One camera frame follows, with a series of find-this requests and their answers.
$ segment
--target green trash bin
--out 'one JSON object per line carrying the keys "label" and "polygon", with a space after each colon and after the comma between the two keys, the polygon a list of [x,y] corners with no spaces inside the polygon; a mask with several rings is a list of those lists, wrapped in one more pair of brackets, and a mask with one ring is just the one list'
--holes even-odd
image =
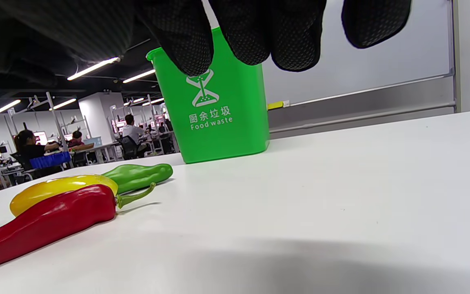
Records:
{"label": "green trash bin", "polygon": [[186,163],[260,153],[269,144],[262,66],[240,62],[220,28],[211,32],[215,54],[201,76],[183,74],[162,48],[146,56]]}

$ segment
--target gloved hand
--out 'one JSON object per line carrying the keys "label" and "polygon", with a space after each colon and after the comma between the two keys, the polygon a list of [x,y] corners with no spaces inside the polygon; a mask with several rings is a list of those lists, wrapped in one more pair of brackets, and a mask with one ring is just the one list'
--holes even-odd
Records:
{"label": "gloved hand", "polygon": [[[257,65],[271,54],[286,71],[312,68],[320,58],[327,0],[209,0],[233,54]],[[213,42],[201,0],[140,0],[137,15],[182,72],[206,72]],[[342,22],[358,48],[376,45],[407,22],[411,0],[345,0]]]}
{"label": "gloved hand", "polygon": [[[320,58],[327,0],[209,0],[233,54],[247,65],[269,55],[287,71],[305,71]],[[342,22],[358,48],[376,45],[407,22],[411,0],[345,0]],[[86,61],[126,52],[135,15],[150,28],[181,71],[206,72],[213,41],[201,0],[0,0],[8,15]]]}

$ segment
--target chili pepper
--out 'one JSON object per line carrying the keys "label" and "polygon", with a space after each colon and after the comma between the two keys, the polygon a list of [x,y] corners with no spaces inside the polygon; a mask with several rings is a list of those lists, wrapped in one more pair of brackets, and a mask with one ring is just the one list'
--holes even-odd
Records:
{"label": "chili pepper", "polygon": [[0,227],[0,264],[115,217],[119,208],[148,195],[117,195],[104,185],[92,185],[59,194],[32,206]]}
{"label": "chili pepper", "polygon": [[150,183],[159,184],[170,178],[172,174],[171,165],[162,163],[154,166],[123,164],[103,175],[118,184],[117,193],[121,194],[146,188]]}
{"label": "chili pepper", "polygon": [[83,175],[47,180],[46,182],[32,185],[16,195],[10,202],[10,211],[19,216],[32,205],[63,192],[74,191],[86,186],[102,184],[112,189],[117,194],[117,184],[102,175]]}

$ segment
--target pepper stem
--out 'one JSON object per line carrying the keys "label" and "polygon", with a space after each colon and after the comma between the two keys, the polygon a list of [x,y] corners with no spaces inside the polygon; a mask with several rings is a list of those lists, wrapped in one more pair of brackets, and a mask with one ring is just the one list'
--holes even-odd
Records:
{"label": "pepper stem", "polygon": [[127,205],[128,203],[132,203],[133,201],[141,199],[142,197],[150,194],[153,191],[153,188],[155,188],[155,183],[151,183],[148,189],[137,194],[117,195],[115,196],[115,202],[119,208],[123,208],[123,206]]}

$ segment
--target ceiling light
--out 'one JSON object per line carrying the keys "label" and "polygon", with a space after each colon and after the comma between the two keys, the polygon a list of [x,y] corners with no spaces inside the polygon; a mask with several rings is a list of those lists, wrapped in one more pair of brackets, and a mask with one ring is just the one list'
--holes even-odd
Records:
{"label": "ceiling light", "polygon": [[14,106],[16,104],[19,104],[20,102],[21,102],[21,100],[14,100],[14,101],[10,102],[9,104],[1,107],[0,112],[3,112],[3,111],[7,110],[8,108],[11,108],[12,106]]}
{"label": "ceiling light", "polygon": [[163,100],[164,100],[164,98],[160,98],[160,99],[153,100],[152,102],[146,102],[145,104],[142,104],[142,105],[146,106],[146,105],[150,105],[150,104],[153,104],[153,103],[161,102]]}
{"label": "ceiling light", "polygon": [[65,106],[65,105],[67,105],[67,104],[70,104],[70,103],[74,102],[75,100],[77,100],[77,99],[76,99],[76,98],[72,98],[72,99],[70,99],[70,100],[68,100],[68,101],[65,101],[65,102],[61,103],[61,104],[57,104],[56,106],[54,106],[54,109],[61,108],[61,107]]}
{"label": "ceiling light", "polygon": [[114,58],[110,58],[110,59],[105,60],[105,61],[101,61],[101,62],[97,63],[96,65],[94,65],[94,66],[92,66],[92,67],[88,67],[87,69],[84,69],[84,70],[82,70],[82,71],[76,73],[76,74],[73,75],[73,76],[69,76],[69,77],[67,78],[67,80],[73,80],[73,79],[75,79],[75,78],[78,78],[78,77],[80,77],[80,76],[82,76],[82,75],[85,75],[85,74],[87,74],[87,73],[89,73],[89,72],[91,72],[91,71],[94,71],[94,70],[98,69],[99,67],[104,67],[105,65],[109,65],[110,63],[112,63],[112,62],[114,62],[114,61],[116,61],[116,60],[119,60],[119,57],[114,57]]}
{"label": "ceiling light", "polygon": [[138,79],[138,78],[142,78],[143,76],[147,76],[147,75],[153,74],[153,73],[155,73],[155,69],[152,69],[151,71],[147,71],[147,72],[142,73],[142,74],[140,74],[140,75],[136,75],[136,76],[134,76],[133,78],[129,78],[129,79],[127,79],[127,80],[124,80],[123,82],[124,82],[124,83],[132,82],[133,80],[136,80],[136,79]]}

